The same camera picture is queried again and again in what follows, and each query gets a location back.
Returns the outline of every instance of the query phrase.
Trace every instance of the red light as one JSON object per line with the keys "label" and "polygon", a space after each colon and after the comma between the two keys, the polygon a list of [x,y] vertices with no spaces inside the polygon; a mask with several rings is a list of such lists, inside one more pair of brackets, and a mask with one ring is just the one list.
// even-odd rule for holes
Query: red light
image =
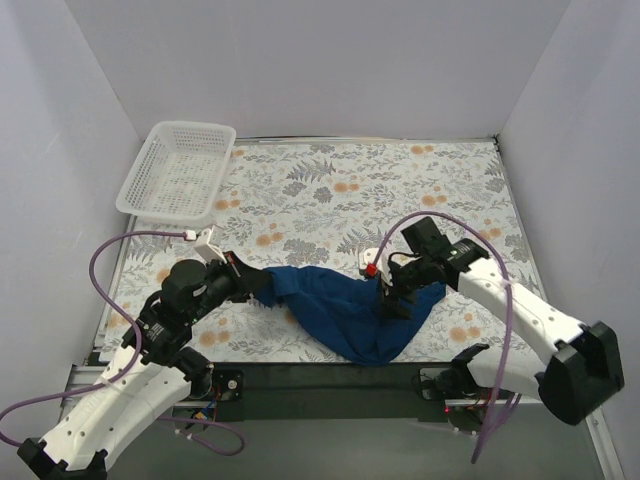
{"label": "red light", "polygon": [[367,268],[365,268],[365,273],[369,278],[373,278],[378,274],[378,268],[373,263],[370,263],[367,265]]}

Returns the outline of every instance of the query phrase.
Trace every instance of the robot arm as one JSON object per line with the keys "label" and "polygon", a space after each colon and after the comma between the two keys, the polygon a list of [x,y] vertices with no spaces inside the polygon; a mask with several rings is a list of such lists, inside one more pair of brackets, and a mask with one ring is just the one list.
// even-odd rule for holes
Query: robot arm
{"label": "robot arm", "polygon": [[[196,241],[207,261],[176,263],[136,320],[142,349],[130,329],[96,383],[70,414],[42,439],[27,439],[18,455],[40,479],[102,480],[122,451],[178,401],[199,398],[212,386],[213,364],[185,345],[191,327],[225,300],[245,301],[271,281],[267,272],[243,264],[233,252],[211,244],[211,230]],[[137,356],[117,382],[117,373]]]}
{"label": "robot arm", "polygon": [[[498,264],[482,247],[469,239],[451,244],[428,217],[402,234],[414,259],[401,266],[381,257],[384,312],[402,316],[406,310],[401,300],[411,301],[417,288],[440,281],[506,320],[504,280]],[[365,251],[361,267],[375,253]],[[537,354],[541,369],[525,370],[507,362],[501,388],[539,398],[560,420],[576,425],[624,386],[617,337],[604,323],[588,326],[522,285],[510,283],[514,331]],[[449,384],[470,392],[493,387],[497,369],[495,352],[477,344],[461,352],[443,375]]]}

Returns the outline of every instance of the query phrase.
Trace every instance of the white plastic basket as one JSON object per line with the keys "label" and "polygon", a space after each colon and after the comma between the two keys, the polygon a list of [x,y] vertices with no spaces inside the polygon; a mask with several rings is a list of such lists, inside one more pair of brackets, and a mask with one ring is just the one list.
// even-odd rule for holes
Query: white plastic basket
{"label": "white plastic basket", "polygon": [[159,223],[210,223],[235,139],[236,131],[224,125],[158,123],[127,175],[116,208]]}

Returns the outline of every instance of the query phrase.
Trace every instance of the cable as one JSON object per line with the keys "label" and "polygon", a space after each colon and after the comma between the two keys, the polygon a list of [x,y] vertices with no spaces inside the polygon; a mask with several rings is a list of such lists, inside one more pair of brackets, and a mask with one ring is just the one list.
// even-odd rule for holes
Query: cable
{"label": "cable", "polygon": [[466,223],[458,220],[457,218],[451,215],[447,215],[446,213],[432,212],[432,211],[414,212],[398,220],[382,239],[382,243],[380,244],[378,253],[376,254],[375,259],[373,260],[373,264],[374,265],[378,264],[378,260],[380,260],[380,255],[382,255],[382,251],[384,250],[384,247],[387,246],[387,243],[389,242],[391,235],[393,235],[395,231],[400,226],[402,226],[402,224],[404,224],[407,220],[410,220],[415,217],[422,217],[422,216],[433,216],[433,217],[444,218],[446,220],[449,220],[450,222],[455,223],[456,225],[461,226],[462,228],[467,230],[469,233],[471,233],[473,236],[475,236],[478,240],[480,240],[484,244],[485,247],[487,247],[487,250],[491,252],[491,254],[493,255],[493,258],[495,258],[496,262],[500,267],[500,273],[502,274],[502,278],[506,280],[504,288],[507,295],[507,314],[505,318],[506,328],[505,328],[505,334],[504,334],[504,342],[502,345],[502,354],[500,355],[500,362],[498,363],[498,371],[496,372],[496,380],[493,385],[493,389],[491,390],[491,400],[489,401],[487,413],[484,418],[482,429],[480,430],[480,437],[478,439],[478,443],[476,444],[476,448],[474,449],[473,454],[471,456],[471,463],[476,463],[476,461],[478,460],[478,457],[480,456],[480,453],[482,453],[482,450],[486,445],[487,441],[489,440],[489,437],[491,436],[491,434],[500,427],[501,421],[504,423],[509,418],[509,416],[511,416],[511,413],[513,413],[507,410],[505,412],[502,412],[500,418],[498,419],[497,422],[495,422],[495,424],[492,424],[490,422],[490,419],[492,418],[496,408],[496,399],[498,398],[500,393],[500,386],[502,385],[502,378],[504,377],[504,370],[507,365],[507,356],[509,354],[509,344],[511,343],[511,334],[513,332],[513,290],[511,288],[511,284],[509,283],[509,272],[507,270],[507,265],[504,263],[502,256],[500,255],[500,253],[498,253],[495,247],[491,245],[491,243],[488,240],[486,240],[482,235],[480,235],[480,233],[477,230],[470,227]]}
{"label": "cable", "polygon": [[[122,377],[124,377],[127,374],[127,372],[131,370],[131,367],[133,367],[133,365],[136,363],[138,359],[138,355],[140,354],[140,350],[142,349],[142,332],[140,332],[140,327],[138,327],[135,320],[127,312],[125,312],[117,303],[111,300],[109,298],[109,295],[107,295],[107,292],[105,292],[103,288],[98,284],[98,280],[96,279],[96,274],[95,274],[95,265],[96,265],[96,260],[107,247],[109,247],[110,245],[112,245],[117,241],[123,240],[128,237],[134,237],[137,235],[157,235],[162,237],[181,237],[186,239],[186,235],[184,233],[155,232],[153,230],[127,232],[107,240],[102,245],[100,245],[98,249],[95,251],[95,253],[91,256],[91,261],[89,262],[89,278],[91,279],[92,285],[100,294],[100,296],[104,299],[104,301],[107,302],[111,306],[111,308],[113,308],[116,312],[122,315],[122,317],[131,325],[136,335],[136,347],[135,347],[135,352],[131,357],[131,360],[129,361],[129,363],[127,363],[127,365],[122,369],[121,372],[109,378],[109,382],[111,383],[116,382]],[[2,422],[2,419],[6,417],[9,413],[19,408],[26,407],[29,405],[35,405],[36,403],[42,403],[49,400],[63,399],[63,398],[68,398],[75,395],[83,395],[85,393],[95,392],[96,390],[99,390],[104,386],[105,386],[104,383],[98,383],[96,385],[91,385],[90,387],[79,388],[77,390],[70,390],[68,392],[53,393],[51,395],[43,395],[41,397],[35,397],[29,400],[23,400],[21,402],[14,403],[13,405],[5,408],[2,412],[0,412],[0,422]],[[0,441],[3,441],[4,443],[7,443],[14,447],[19,447],[20,445],[22,445],[21,442],[18,442],[16,440],[13,440],[12,438],[7,437],[2,432],[0,432]]]}
{"label": "cable", "polygon": [[[420,383],[418,383],[416,385],[415,383],[415,379],[419,378],[420,379]],[[424,398],[424,395],[422,394],[422,379],[425,378],[428,381],[433,382],[433,378],[427,376],[427,375],[423,375],[422,373],[416,373],[413,377],[411,377],[411,386],[413,387],[413,390],[416,392],[416,395],[418,395],[418,398],[428,402],[429,400],[427,398]]]}
{"label": "cable", "polygon": [[224,455],[225,457],[232,457],[234,455],[238,455],[240,452],[242,452],[244,450],[244,447],[247,445],[247,439],[246,439],[246,437],[244,436],[244,434],[241,431],[236,430],[231,425],[226,425],[224,423],[211,422],[209,420],[200,420],[200,419],[197,419],[197,418],[169,417],[169,416],[166,416],[166,415],[158,417],[158,420],[162,420],[163,422],[198,423],[200,425],[207,425],[209,427],[221,428],[222,430],[226,430],[228,432],[233,433],[236,437],[238,437],[238,440],[240,440],[240,446],[238,448],[236,448],[235,450],[222,450],[221,448],[216,447],[215,445],[213,445],[209,441],[207,441],[207,440],[205,440],[203,438],[200,438],[197,435],[192,435],[186,430],[180,430],[180,433],[182,433],[188,439],[199,443],[200,445],[208,448],[209,450],[211,450],[211,451],[213,451],[213,452],[215,452],[215,453],[217,453],[219,455]]}
{"label": "cable", "polygon": [[482,388],[478,389],[478,398],[476,398],[476,403],[474,403],[473,405],[469,405],[467,407],[467,410],[473,410],[480,403],[480,400],[482,400],[482,390]]}
{"label": "cable", "polygon": [[419,253],[393,252],[391,255],[389,255],[389,258],[387,260],[390,262],[394,255],[404,255],[405,257],[408,257],[408,258],[417,258],[420,256]]}
{"label": "cable", "polygon": [[516,407],[520,403],[521,399],[522,399],[522,395],[519,393],[515,395],[515,397],[514,395],[511,395],[509,397],[509,400],[507,401],[505,406],[502,407],[502,410],[500,411],[500,417],[498,417],[498,420],[496,421],[497,425],[495,426],[494,431],[500,428],[505,423],[507,423],[507,420],[511,418],[511,415],[513,415],[513,412],[515,411]]}

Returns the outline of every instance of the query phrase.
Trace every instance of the table surface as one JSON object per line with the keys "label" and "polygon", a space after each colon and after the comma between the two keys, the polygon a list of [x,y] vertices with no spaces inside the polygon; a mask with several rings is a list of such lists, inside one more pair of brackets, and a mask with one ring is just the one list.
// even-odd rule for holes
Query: table surface
{"label": "table surface", "polygon": [[[358,252],[377,247],[393,223],[416,210],[449,213],[480,230],[510,273],[540,294],[492,142],[239,145],[216,199],[214,221],[223,228],[222,248],[254,267],[319,265],[356,278]],[[456,225],[436,223],[452,241],[465,236]],[[140,219],[134,229],[182,230]],[[123,248],[115,299],[133,315],[176,261],[198,258],[191,244],[175,239],[139,237]],[[408,251],[399,234],[391,248]],[[115,312],[105,316],[101,361],[111,359],[127,328]],[[311,338],[286,308],[225,303],[193,330],[192,345],[212,361],[344,361]],[[500,346],[503,337],[503,323],[449,290],[395,361],[449,361],[477,342]],[[511,362],[537,364],[517,336]]]}

